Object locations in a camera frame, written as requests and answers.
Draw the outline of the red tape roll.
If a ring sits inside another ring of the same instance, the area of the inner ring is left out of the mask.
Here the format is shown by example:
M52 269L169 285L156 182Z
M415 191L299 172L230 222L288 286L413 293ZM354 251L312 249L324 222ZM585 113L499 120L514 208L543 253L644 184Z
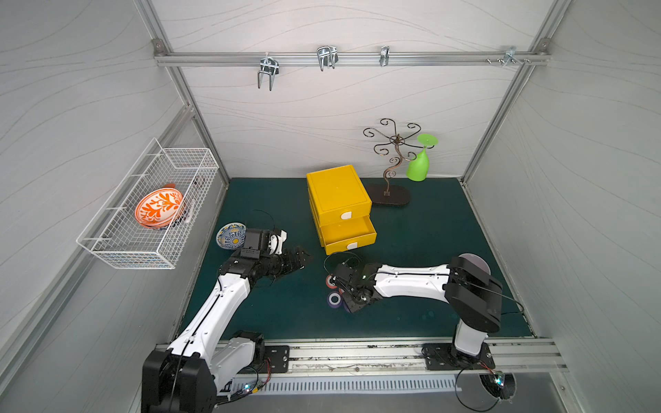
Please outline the red tape roll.
M325 278L325 284L330 289L337 289L337 285L334 282L333 275L327 275L327 277Z

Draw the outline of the yellow plastic drawer cabinet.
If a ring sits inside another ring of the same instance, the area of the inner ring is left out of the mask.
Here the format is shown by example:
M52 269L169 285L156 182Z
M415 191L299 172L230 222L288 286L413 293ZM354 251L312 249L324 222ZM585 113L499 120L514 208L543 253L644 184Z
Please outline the yellow plastic drawer cabinet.
M328 256L375 243L372 200L352 165L311 172L306 183L318 238Z

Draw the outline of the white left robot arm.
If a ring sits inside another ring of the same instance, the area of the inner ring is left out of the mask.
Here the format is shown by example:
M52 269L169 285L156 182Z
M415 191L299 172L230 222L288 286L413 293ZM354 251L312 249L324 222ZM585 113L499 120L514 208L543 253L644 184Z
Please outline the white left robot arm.
M258 371L263 335L239 332L216 349L234 313L263 278L276 280L306 267L312 257L301 247L280 253L235 251L220 267L201 309L165 350L153 350L142 367L144 412L211 412L219 394L242 370Z

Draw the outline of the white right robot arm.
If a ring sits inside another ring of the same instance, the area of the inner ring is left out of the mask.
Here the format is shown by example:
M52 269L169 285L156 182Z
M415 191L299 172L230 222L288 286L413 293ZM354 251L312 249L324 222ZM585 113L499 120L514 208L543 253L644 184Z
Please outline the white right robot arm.
M450 353L477 360L485 340L500 331L503 286L479 256L466 253L435 267L402 268L373 263L353 268L340 263L327 275L330 306L355 313L378 300L395 297L445 303L459 317Z

